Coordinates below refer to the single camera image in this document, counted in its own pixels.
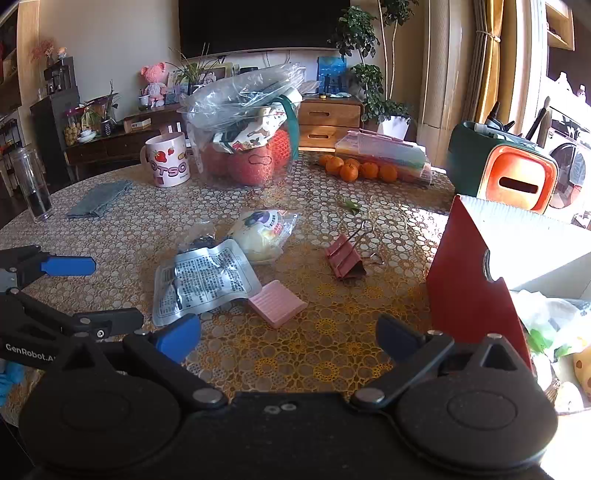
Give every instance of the stuffed toy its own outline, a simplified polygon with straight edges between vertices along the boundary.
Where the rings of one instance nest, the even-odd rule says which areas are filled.
[[[151,67],[144,67],[140,70],[140,75],[146,79],[148,86],[144,89],[144,95],[150,96],[150,105],[164,106],[164,94],[166,93],[166,64],[157,63]]]

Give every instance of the pink eraser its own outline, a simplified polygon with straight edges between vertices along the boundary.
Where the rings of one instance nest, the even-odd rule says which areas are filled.
[[[248,299],[248,303],[273,328],[279,328],[308,306],[279,280],[265,285],[258,295]]]

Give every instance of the plastic wrapper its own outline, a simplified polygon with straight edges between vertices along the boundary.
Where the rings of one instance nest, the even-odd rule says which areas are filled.
[[[528,344],[550,361],[582,352],[591,344],[591,302],[549,299],[540,292],[512,291],[511,298],[521,323],[528,332]]]
[[[179,112],[187,122],[206,131],[224,131],[245,117],[253,117],[257,108],[268,105],[290,89],[298,89],[306,79],[306,68],[285,63],[218,80],[182,96]]]
[[[183,254],[200,248],[213,248],[216,245],[216,228],[213,222],[198,221],[178,243],[177,253]]]
[[[300,214],[288,210],[245,210],[227,238],[234,239],[252,265],[274,262],[283,254]]]
[[[336,143],[335,150],[335,155],[343,159],[394,165],[398,178],[403,181],[429,185],[433,179],[425,148],[416,143],[367,130],[351,130]]]
[[[246,256],[231,239],[214,248],[190,250],[160,265],[154,276],[152,321],[165,326],[261,291]]]

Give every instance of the blue glove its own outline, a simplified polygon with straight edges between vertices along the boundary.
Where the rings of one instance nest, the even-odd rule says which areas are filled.
[[[0,374],[0,407],[6,402],[12,386],[20,383],[25,378],[25,368],[14,362],[7,362],[6,369]]]

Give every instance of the green leaf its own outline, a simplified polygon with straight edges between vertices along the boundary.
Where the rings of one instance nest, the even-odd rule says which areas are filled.
[[[351,210],[353,215],[357,215],[361,211],[361,207],[357,202],[354,202],[351,199],[344,199],[345,207]]]

